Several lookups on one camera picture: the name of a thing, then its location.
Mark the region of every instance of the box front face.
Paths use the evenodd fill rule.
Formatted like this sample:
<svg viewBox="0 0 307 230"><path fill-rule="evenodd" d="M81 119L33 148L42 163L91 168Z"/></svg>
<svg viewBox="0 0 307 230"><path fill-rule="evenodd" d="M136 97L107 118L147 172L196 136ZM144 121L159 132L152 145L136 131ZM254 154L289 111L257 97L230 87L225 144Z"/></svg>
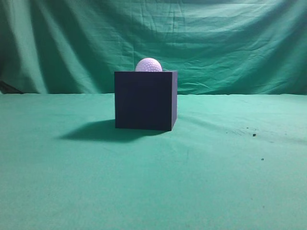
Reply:
<svg viewBox="0 0 307 230"><path fill-rule="evenodd" d="M171 103L171 73L115 73L116 127L170 130Z"/></svg>

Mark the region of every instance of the green backdrop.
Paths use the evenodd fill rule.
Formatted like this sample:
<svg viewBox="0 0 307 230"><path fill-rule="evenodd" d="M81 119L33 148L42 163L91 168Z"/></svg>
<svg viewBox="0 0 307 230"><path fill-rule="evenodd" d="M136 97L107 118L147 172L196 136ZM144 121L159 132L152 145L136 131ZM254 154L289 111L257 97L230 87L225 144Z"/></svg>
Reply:
<svg viewBox="0 0 307 230"><path fill-rule="evenodd" d="M22 92L112 93L145 57L179 94L306 94L307 1L0 0L0 80Z"/></svg>

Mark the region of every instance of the cube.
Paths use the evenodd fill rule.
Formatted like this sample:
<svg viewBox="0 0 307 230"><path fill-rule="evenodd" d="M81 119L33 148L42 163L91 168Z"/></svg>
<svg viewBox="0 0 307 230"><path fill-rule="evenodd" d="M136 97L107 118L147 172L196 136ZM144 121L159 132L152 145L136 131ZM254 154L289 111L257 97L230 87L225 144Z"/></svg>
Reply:
<svg viewBox="0 0 307 230"><path fill-rule="evenodd" d="M177 71L115 71L116 128L171 131L177 119Z"/></svg>

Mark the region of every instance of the white golf ball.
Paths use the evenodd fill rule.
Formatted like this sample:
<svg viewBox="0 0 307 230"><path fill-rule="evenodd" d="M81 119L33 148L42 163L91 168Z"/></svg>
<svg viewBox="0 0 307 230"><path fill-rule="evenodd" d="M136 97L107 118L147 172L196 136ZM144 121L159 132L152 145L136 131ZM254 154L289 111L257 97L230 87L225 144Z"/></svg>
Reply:
<svg viewBox="0 0 307 230"><path fill-rule="evenodd" d="M144 58L137 64L136 72L162 72L160 63L153 58Z"/></svg>

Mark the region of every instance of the green tablecloth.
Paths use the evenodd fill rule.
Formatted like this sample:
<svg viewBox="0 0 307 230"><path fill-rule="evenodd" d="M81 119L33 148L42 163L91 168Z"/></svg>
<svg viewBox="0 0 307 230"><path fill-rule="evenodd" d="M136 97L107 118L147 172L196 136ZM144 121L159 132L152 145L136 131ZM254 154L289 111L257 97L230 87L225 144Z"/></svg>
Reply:
<svg viewBox="0 0 307 230"><path fill-rule="evenodd" d="M179 95L157 132L113 94L0 95L1 230L304 230L306 197L307 96Z"/></svg>

